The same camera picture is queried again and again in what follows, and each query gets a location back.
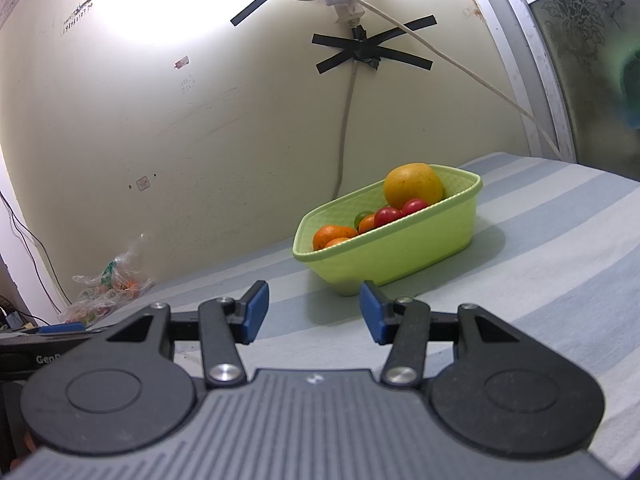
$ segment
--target cherry tomato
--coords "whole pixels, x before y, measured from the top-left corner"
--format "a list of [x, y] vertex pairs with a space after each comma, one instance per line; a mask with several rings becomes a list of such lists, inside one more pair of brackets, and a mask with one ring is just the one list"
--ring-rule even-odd
[[389, 224], [395, 220], [402, 218], [402, 213], [395, 207], [383, 207], [379, 209], [373, 219], [373, 225], [377, 229], [383, 225]]
[[402, 213], [402, 216], [407, 216], [417, 211], [420, 211], [420, 209], [424, 209], [425, 207], [429, 207], [429, 204], [427, 204], [421, 198], [414, 198], [409, 200], [406, 204], [402, 206], [401, 213]]

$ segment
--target black circular pad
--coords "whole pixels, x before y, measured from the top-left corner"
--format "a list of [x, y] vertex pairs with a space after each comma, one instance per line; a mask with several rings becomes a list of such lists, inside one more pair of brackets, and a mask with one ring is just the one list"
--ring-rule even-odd
[[528, 370], [498, 372], [484, 384], [493, 403], [514, 413], [536, 413], [550, 408], [558, 400], [555, 381]]
[[93, 370], [73, 379], [66, 398], [78, 410], [109, 413], [123, 410], [136, 402], [142, 384], [135, 375], [121, 370]]
[[160, 440], [184, 421], [194, 402], [191, 378], [157, 348], [89, 341], [35, 373], [20, 407], [39, 442], [100, 456]]
[[488, 345], [445, 368], [430, 405], [448, 429], [485, 452], [559, 456], [585, 446], [604, 413], [598, 383], [551, 350]]

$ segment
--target green cherry tomato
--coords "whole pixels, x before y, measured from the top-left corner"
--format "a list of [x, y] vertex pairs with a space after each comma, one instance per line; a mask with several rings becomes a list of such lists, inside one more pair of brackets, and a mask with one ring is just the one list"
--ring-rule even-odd
[[362, 211], [361, 213], [358, 213], [358, 215], [356, 216], [355, 221], [353, 222], [353, 224], [356, 227], [356, 231], [358, 230], [358, 226], [360, 225], [360, 222], [362, 222], [362, 219], [365, 216], [369, 216], [369, 215], [373, 215], [373, 211]]

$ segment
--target wall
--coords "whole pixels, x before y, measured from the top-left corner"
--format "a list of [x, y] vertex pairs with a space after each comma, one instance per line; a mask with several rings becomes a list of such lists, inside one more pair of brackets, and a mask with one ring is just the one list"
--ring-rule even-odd
[[[332, 9], [270, 0], [234, 27], [252, 0], [92, 0], [65, 30], [84, 1], [20, 0], [0, 30], [4, 159], [71, 293], [141, 232], [167, 280], [292, 236], [330, 198], [350, 66], [319, 75], [336, 51], [310, 40], [346, 37]], [[423, 34], [513, 95], [473, 0], [369, 1], [405, 22], [434, 14]], [[359, 67], [342, 192], [412, 160], [529, 153], [508, 105], [410, 38], [385, 46], [434, 64]]]

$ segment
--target yellow citrus fruit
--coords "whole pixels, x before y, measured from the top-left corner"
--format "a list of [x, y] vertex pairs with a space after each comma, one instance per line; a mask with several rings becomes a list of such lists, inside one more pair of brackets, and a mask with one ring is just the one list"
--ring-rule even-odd
[[414, 162], [392, 170], [385, 179], [384, 193], [389, 205], [396, 209], [412, 198], [421, 198], [433, 205], [444, 197], [440, 177], [428, 164]]

